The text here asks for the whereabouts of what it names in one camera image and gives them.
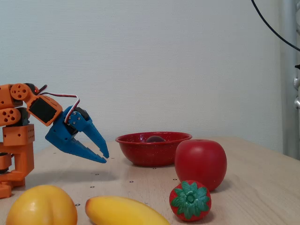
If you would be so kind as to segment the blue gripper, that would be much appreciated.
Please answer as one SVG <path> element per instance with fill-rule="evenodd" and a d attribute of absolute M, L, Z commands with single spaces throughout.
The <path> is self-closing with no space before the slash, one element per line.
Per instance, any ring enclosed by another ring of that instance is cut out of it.
<path fill-rule="evenodd" d="M 105 139 L 94 126 L 91 117 L 80 107 L 76 107 L 74 111 L 71 112 L 71 115 L 68 116 L 68 111 L 70 109 L 71 107 L 68 107 L 58 116 L 57 120 L 53 123 L 45 136 L 46 140 L 64 153 L 102 164 L 106 163 L 106 159 L 109 158 L 108 147 Z M 106 159 L 94 153 L 80 141 L 76 140 L 75 136 L 79 132 L 86 134 L 86 136 L 97 145 Z"/>

